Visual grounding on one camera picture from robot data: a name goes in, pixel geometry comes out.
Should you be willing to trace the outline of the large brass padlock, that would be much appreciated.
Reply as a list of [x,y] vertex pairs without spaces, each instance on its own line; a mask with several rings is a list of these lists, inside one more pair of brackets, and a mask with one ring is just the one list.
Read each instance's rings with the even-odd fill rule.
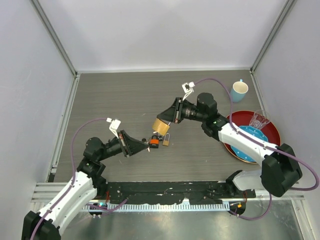
[[152,129],[155,133],[158,133],[161,136],[164,136],[167,134],[169,128],[170,128],[171,122],[166,120],[161,120],[159,118],[156,118]]

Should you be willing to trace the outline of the orange black padlock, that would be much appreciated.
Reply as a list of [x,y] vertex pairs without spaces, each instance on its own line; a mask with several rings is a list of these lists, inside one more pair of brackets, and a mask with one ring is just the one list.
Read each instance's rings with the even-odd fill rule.
[[152,135],[148,143],[151,149],[158,149],[160,143],[159,136],[157,134]]

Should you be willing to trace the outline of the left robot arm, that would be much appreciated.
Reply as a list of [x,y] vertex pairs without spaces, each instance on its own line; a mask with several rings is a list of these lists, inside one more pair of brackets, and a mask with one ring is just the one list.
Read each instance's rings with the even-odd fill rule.
[[149,148],[146,140],[130,137],[124,130],[103,143],[98,137],[87,140],[83,159],[65,187],[38,212],[24,217],[23,240],[59,240],[78,212],[94,198],[102,199],[107,181],[102,177],[102,161],[118,154],[133,156]]

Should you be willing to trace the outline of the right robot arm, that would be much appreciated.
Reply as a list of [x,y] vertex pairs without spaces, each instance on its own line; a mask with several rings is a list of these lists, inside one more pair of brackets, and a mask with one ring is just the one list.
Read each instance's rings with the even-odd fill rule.
[[218,112],[217,102],[210,93],[200,93],[196,104],[177,97],[157,119],[175,124],[184,119],[201,122],[208,137],[237,148],[261,167],[255,171],[235,172],[225,186],[230,197],[236,198],[245,190],[266,190],[281,197],[303,176],[289,145],[277,146],[243,131]]

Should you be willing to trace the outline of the small brass padlock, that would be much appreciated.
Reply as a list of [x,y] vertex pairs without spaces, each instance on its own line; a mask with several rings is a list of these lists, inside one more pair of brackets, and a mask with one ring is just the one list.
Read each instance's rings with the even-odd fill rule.
[[168,147],[170,144],[170,134],[166,133],[163,137],[162,145]]

